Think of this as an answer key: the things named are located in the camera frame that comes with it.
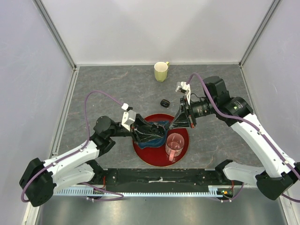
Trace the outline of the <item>blue leaf-shaped dish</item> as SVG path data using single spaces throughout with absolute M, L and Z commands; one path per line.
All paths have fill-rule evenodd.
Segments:
M 168 129 L 167 129 L 166 134 L 164 135 L 164 137 L 162 139 L 154 140 L 154 141 L 150 141 L 150 142 L 145 142 L 145 143 L 136 143 L 136 144 L 139 146 L 140 149 L 144 149 L 144 148 L 147 148 L 147 147 L 152 147 L 152 148 L 161 147 L 166 141 L 167 133 L 168 133 Z

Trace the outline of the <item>left aluminium frame post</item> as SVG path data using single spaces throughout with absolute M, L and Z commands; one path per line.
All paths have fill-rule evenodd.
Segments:
M 37 7 L 38 11 L 40 12 L 44 22 L 46 23 L 49 31 L 51 32 L 54 40 L 56 41 L 58 47 L 60 48 L 60 50 L 62 51 L 64 57 L 66 58 L 68 64 L 71 66 L 71 68 L 73 70 L 75 70 L 77 68 L 77 65 L 75 63 L 75 61 L 73 60 L 69 50 L 67 49 L 61 35 L 59 34 L 49 12 L 47 11 L 44 3 L 42 0 L 33 0 L 33 3 L 35 4 L 35 6 Z

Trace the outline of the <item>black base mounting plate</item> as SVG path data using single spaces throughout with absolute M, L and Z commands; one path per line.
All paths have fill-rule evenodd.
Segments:
M 215 170 L 205 169 L 116 169 L 96 174 L 92 185 L 104 185 L 112 192 L 204 192 L 209 186 L 232 187 L 230 181 Z

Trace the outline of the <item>black earbud case gold rim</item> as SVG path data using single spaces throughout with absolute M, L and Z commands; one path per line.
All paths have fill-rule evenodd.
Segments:
M 170 102 L 166 99 L 162 99 L 161 102 L 160 102 L 160 105 L 164 108 L 168 108 L 169 105 L 170 105 Z

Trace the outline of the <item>round red tray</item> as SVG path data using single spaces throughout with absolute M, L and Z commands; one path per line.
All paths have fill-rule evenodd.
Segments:
M 168 131 L 167 136 L 173 133 L 180 134 L 185 141 L 182 152 L 178 156 L 174 157 L 173 161 L 169 160 L 169 155 L 165 151 L 165 143 L 157 148 L 145 147 L 143 149 L 141 149 L 138 144 L 133 143 L 133 148 L 136 154 L 138 155 L 138 157 L 149 165 L 159 166 L 159 167 L 166 167 L 166 166 L 173 165 L 179 162 L 182 158 L 184 158 L 189 147 L 189 133 L 187 129 L 177 128 L 177 129 L 170 130 Z

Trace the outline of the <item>aluminium frame post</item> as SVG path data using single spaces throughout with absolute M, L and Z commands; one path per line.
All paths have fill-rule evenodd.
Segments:
M 263 32 L 265 31 L 266 27 L 268 26 L 269 22 L 271 21 L 273 15 L 275 14 L 277 8 L 281 4 L 281 0 L 273 0 L 265 13 L 262 21 L 260 22 L 258 28 L 256 29 L 251 41 L 249 42 L 244 54 L 242 55 L 239 61 L 239 67 L 243 68 L 246 61 L 248 60 L 251 52 L 254 50 L 256 44 L 258 43 L 260 37 L 262 36 Z
M 49 31 L 51 32 L 54 40 L 56 41 L 58 47 L 60 48 L 60 50 L 62 51 L 64 57 L 66 58 L 68 64 L 71 66 L 71 68 L 73 70 L 75 70 L 77 68 L 77 65 L 75 63 L 75 61 L 73 60 L 69 50 L 67 49 L 61 35 L 59 34 L 49 12 L 47 11 L 44 3 L 42 0 L 33 0 L 33 3 L 35 4 L 35 6 L 37 7 L 38 11 L 40 12 L 44 22 L 46 23 Z

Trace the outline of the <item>yellow-green ceramic mug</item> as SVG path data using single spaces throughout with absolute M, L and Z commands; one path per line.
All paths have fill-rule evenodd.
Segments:
M 154 75 L 158 82 L 163 82 L 167 78 L 167 73 L 170 63 L 167 62 L 157 62 L 154 65 Z

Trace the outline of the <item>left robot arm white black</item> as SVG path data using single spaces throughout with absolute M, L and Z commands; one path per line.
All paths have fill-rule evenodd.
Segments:
M 115 145 L 113 137 L 131 137 L 134 143 L 160 141 L 166 137 L 168 127 L 168 122 L 147 122 L 136 113 L 131 117 L 125 112 L 121 122 L 99 117 L 94 133 L 81 145 L 51 159 L 35 158 L 28 163 L 19 181 L 21 201 L 37 207 L 69 186 L 86 182 L 99 184 L 103 169 L 96 158 Z

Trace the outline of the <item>pink glass mug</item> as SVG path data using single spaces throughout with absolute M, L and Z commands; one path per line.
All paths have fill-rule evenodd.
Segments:
M 181 154 L 184 145 L 184 137 L 180 134 L 172 133 L 167 137 L 165 151 L 168 155 L 169 161 L 172 162 L 175 157 Z

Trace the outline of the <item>right aluminium frame post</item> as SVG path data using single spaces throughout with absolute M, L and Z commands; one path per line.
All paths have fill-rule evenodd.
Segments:
M 266 27 L 268 26 L 269 22 L 271 21 L 273 15 L 275 14 L 277 8 L 281 4 L 281 0 L 273 0 L 265 13 L 262 21 L 260 22 L 258 28 L 256 29 L 251 41 L 249 42 L 244 54 L 242 55 L 239 61 L 239 67 L 243 68 L 246 61 L 248 60 L 251 52 L 254 50 L 256 44 L 258 43 L 260 37 L 262 36 L 263 32 L 265 31 Z

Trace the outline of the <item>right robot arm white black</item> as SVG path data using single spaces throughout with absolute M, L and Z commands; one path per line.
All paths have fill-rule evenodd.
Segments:
M 198 118 L 216 115 L 247 143 L 262 163 L 261 167 L 254 167 L 225 160 L 215 168 L 216 182 L 249 184 L 270 200 L 283 196 L 300 180 L 300 164 L 275 143 L 246 100 L 230 96 L 223 79 L 211 76 L 200 79 L 200 83 L 205 95 L 192 101 L 189 82 L 177 82 L 175 90 L 183 93 L 183 97 L 169 128 L 194 128 Z

